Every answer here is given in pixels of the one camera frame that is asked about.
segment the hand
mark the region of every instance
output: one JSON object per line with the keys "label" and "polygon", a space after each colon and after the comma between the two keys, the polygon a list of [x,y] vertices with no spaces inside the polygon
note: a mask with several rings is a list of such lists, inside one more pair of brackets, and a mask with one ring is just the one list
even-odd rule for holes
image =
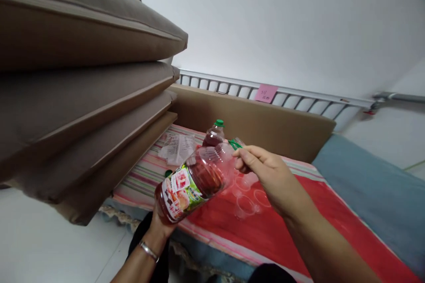
{"label": "hand", "polygon": [[299,219],[316,209],[280,156],[257,146],[240,148],[233,156],[239,157],[236,169],[245,174],[252,171],[258,176],[270,204],[284,218]]}
{"label": "hand", "polygon": [[161,218],[158,214],[158,207],[155,203],[154,211],[152,215],[152,222],[151,226],[149,227],[149,231],[152,231],[153,233],[157,235],[164,236],[165,238],[169,238],[170,235],[173,233],[173,231],[176,229],[177,223],[174,224],[165,224],[161,221]]}

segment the red juice bottle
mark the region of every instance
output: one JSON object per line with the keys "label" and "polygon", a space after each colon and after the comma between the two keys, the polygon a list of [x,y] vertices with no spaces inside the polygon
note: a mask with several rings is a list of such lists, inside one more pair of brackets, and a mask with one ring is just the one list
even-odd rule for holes
{"label": "red juice bottle", "polygon": [[204,142],[202,143],[203,147],[215,147],[221,142],[225,141],[224,138],[224,122],[221,119],[216,120],[214,125],[207,130],[207,134],[205,135]]}
{"label": "red juice bottle", "polygon": [[162,222],[179,222],[211,197],[231,184],[234,178],[234,141],[216,147],[198,148],[186,162],[155,189],[155,204]]}

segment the silver bracelet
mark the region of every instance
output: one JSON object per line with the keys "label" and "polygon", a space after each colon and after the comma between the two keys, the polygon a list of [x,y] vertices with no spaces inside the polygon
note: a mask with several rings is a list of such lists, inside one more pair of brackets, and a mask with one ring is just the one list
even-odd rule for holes
{"label": "silver bracelet", "polygon": [[149,247],[146,245],[145,242],[141,241],[139,243],[140,247],[145,250],[145,252],[152,258],[154,259],[155,263],[158,263],[159,260],[159,256],[157,256],[155,253],[152,252],[151,249],[149,249]]}

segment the black pants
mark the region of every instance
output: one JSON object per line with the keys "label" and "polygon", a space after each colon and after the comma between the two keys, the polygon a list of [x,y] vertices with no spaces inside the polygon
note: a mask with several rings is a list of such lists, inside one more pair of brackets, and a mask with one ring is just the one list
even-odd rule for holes
{"label": "black pants", "polygon": [[[135,247],[142,240],[143,236],[149,229],[152,221],[152,212],[148,213],[143,221],[137,227],[134,233],[133,239],[128,248],[128,256],[133,252]],[[167,283],[168,282],[168,248],[170,246],[170,240],[167,240],[164,251],[162,252],[154,273],[152,274],[151,282],[154,283]],[[294,278],[281,267],[275,264],[262,264],[252,273],[248,283],[257,282],[279,282],[279,283],[295,283]]]}

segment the plastic bag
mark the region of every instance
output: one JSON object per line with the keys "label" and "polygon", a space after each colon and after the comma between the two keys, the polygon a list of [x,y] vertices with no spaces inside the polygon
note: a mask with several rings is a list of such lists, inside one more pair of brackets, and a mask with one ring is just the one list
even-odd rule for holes
{"label": "plastic bag", "polygon": [[167,159],[167,165],[180,166],[195,150],[195,135],[170,134],[158,156]]}

